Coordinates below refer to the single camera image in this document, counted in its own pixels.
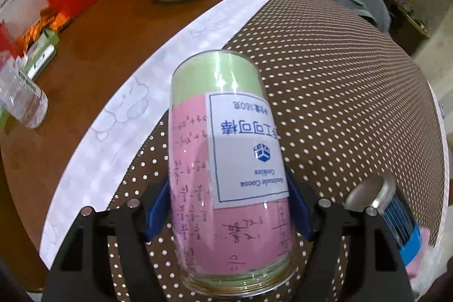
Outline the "pink green paper-lined jar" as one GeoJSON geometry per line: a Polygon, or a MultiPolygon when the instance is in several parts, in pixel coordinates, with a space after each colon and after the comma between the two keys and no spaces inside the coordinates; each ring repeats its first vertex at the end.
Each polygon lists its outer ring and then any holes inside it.
{"type": "Polygon", "coordinates": [[[289,185],[260,72],[227,50],[175,70],[168,155],[183,284],[212,297],[252,297],[294,272],[289,185]]]}

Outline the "blue black cup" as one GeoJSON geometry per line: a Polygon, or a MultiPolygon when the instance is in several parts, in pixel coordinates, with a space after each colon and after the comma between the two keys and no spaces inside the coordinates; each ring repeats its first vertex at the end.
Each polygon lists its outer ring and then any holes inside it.
{"type": "Polygon", "coordinates": [[[394,236],[403,264],[408,266],[415,259],[422,247],[422,233],[391,172],[361,182],[350,192],[344,207],[352,211],[374,208],[394,236]]]}

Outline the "pink checkered tablecloth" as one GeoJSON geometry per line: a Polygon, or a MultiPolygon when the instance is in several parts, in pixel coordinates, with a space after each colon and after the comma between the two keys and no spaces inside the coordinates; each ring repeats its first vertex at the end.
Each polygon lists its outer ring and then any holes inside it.
{"type": "Polygon", "coordinates": [[[150,0],[121,1],[109,21],[82,27],[71,42],[89,64],[108,46],[108,64],[117,67],[135,56],[135,48],[154,41],[158,49],[127,79],[102,108],[70,158],[44,221],[39,254],[51,266],[79,209],[119,205],[142,193],[166,168],[165,113],[174,69],[189,56],[227,48],[228,42],[270,0],[222,0],[199,12],[192,1],[180,4],[150,0]]]}

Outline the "brown polka dot cloth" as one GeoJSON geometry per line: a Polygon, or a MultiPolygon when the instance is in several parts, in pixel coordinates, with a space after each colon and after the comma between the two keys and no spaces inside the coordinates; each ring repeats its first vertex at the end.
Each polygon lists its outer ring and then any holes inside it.
{"type": "Polygon", "coordinates": [[[332,0],[270,0],[227,47],[260,69],[297,178],[339,203],[388,170],[437,244],[448,203],[441,116],[391,38],[332,0]]]}

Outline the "clear spray bottle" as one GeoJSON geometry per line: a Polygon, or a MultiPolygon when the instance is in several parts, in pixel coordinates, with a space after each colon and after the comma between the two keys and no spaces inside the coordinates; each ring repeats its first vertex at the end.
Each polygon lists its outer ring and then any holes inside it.
{"type": "Polygon", "coordinates": [[[39,127],[48,110],[47,95],[9,51],[1,52],[1,107],[29,129],[39,127]]]}

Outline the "green organizer tray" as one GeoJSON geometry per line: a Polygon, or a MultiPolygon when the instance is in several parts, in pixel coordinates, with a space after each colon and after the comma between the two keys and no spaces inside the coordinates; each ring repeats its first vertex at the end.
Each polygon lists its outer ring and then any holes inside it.
{"type": "Polygon", "coordinates": [[[53,31],[44,31],[44,33],[33,43],[23,57],[14,56],[12,51],[5,47],[1,47],[2,51],[9,51],[10,54],[18,62],[19,67],[28,75],[28,77],[36,83],[36,79],[42,74],[44,69],[49,65],[56,55],[55,45],[59,42],[58,36],[53,31]]]}

